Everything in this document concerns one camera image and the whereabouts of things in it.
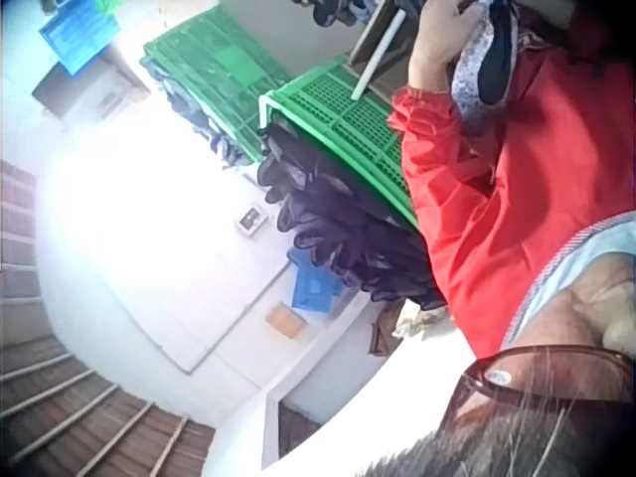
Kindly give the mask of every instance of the green plastic crate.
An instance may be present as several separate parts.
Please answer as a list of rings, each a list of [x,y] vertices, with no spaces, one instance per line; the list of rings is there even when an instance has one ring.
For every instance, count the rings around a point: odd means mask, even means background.
[[[252,161],[261,160],[258,97],[291,80],[287,71],[222,7],[144,46]]]
[[[351,100],[357,80],[343,59],[322,65],[260,98],[260,126],[277,109],[363,176],[417,227],[400,165],[399,137],[387,126],[390,107],[374,93]]]

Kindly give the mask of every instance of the hand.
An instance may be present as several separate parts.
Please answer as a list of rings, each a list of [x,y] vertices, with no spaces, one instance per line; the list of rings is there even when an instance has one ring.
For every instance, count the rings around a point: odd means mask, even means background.
[[[428,0],[408,65],[408,83],[417,89],[448,91],[446,67],[463,50],[488,11],[473,3],[459,14],[464,0]]]

